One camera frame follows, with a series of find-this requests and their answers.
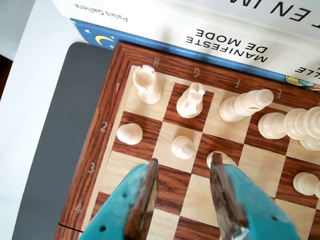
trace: number 4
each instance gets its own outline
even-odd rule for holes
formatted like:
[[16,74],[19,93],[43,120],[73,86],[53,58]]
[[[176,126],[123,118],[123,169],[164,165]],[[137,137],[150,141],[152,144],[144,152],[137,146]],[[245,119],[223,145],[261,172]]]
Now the number 4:
[[81,207],[82,204],[79,204],[78,206],[76,206],[75,210],[78,212],[78,214],[81,212]]

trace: chessboard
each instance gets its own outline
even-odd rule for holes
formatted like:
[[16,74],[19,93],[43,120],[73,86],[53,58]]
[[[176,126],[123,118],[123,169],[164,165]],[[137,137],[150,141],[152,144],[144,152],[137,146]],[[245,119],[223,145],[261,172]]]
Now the chessboard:
[[[146,104],[133,85],[137,66],[156,71],[162,97]],[[178,98],[197,82],[205,86],[202,112],[181,117]],[[237,122],[219,115],[221,102],[251,90],[269,89],[271,105]],[[271,79],[198,62],[129,43],[118,43],[62,211],[55,239],[76,240],[113,190],[138,163],[158,159],[159,189],[149,240],[219,239],[210,191],[207,156],[221,151],[234,160],[292,218],[302,240],[320,239],[320,201],[293,187],[293,178],[308,172],[320,178],[320,152],[303,148],[285,136],[266,139],[258,121],[266,113],[318,106],[319,94]],[[116,137],[119,126],[136,123],[143,138],[127,145]],[[180,159],[172,140],[189,137],[196,153]]]

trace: chess piece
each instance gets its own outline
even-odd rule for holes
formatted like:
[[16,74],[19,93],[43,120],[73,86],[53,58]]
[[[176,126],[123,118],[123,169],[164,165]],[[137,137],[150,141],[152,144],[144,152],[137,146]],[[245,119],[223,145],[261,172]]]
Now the chess piece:
[[320,181],[317,176],[308,173],[300,172],[293,179],[294,189],[306,196],[316,195],[320,198]]
[[272,103],[274,94],[268,89],[252,90],[224,100],[219,108],[220,116],[227,122],[237,122],[251,116]]
[[133,84],[138,90],[140,99],[146,104],[156,104],[161,99],[162,89],[153,67],[138,66],[133,72]]
[[201,83],[191,83],[176,103],[178,114],[186,119],[198,116],[202,111],[202,102],[205,94],[205,86]]
[[206,164],[208,165],[209,169],[211,168],[211,161],[212,161],[212,156],[213,156],[214,153],[220,153],[222,155],[222,162],[224,164],[230,164],[230,165],[233,165],[233,166],[237,167],[236,162],[233,161],[230,157],[228,157],[227,154],[225,154],[224,152],[222,152],[222,151],[212,151],[206,157]]
[[285,135],[294,140],[304,140],[308,136],[320,139],[320,106],[310,110],[295,108],[286,115],[267,113],[260,118],[258,130],[266,139],[281,139]]
[[189,159],[195,153],[195,147],[187,136],[177,136],[171,143],[171,151],[180,159]]
[[118,128],[116,137],[128,145],[138,144],[144,135],[142,128],[136,123],[128,123]]
[[320,139],[319,138],[313,138],[313,137],[307,136],[305,139],[300,140],[300,144],[305,149],[308,149],[311,151],[320,151]]

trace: wooden board frame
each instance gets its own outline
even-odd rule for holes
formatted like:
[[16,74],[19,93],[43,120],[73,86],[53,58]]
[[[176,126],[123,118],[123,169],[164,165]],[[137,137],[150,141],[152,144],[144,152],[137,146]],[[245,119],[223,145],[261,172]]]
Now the wooden board frame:
[[167,52],[120,42],[114,50],[61,214],[60,224],[63,226],[78,231],[82,229],[132,65],[150,65],[163,74],[238,94],[249,90],[270,89],[274,93],[274,103],[291,108],[310,109],[320,103],[320,96],[317,92]]

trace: pawn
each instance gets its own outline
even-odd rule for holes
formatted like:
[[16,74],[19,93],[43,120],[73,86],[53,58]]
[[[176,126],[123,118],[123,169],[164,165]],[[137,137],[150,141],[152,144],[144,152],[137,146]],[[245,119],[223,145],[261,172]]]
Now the pawn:
[[122,125],[116,131],[116,137],[119,141],[128,145],[136,145],[140,143],[143,135],[144,132],[142,128],[136,123]]
[[319,179],[308,172],[300,172],[293,179],[294,189],[306,196],[316,195],[320,198],[320,181]]
[[224,152],[222,152],[222,151],[212,151],[212,152],[209,153],[209,155],[206,158],[206,164],[208,165],[209,169],[211,169],[212,156],[214,155],[214,153],[219,153],[219,154],[222,155],[222,162],[224,164],[230,164],[230,165],[233,165],[233,166],[237,167],[236,162],[233,161],[230,157],[228,157],[227,154],[225,154]]
[[299,141],[302,147],[310,151],[320,151],[320,139],[307,136]]
[[156,104],[161,99],[162,89],[153,67],[138,66],[133,72],[133,84],[138,90],[140,99],[146,104]]
[[193,82],[176,103],[178,114],[185,119],[198,116],[202,111],[205,92],[205,86]]
[[172,153],[180,159],[189,159],[195,153],[195,147],[187,136],[177,136],[171,143]]

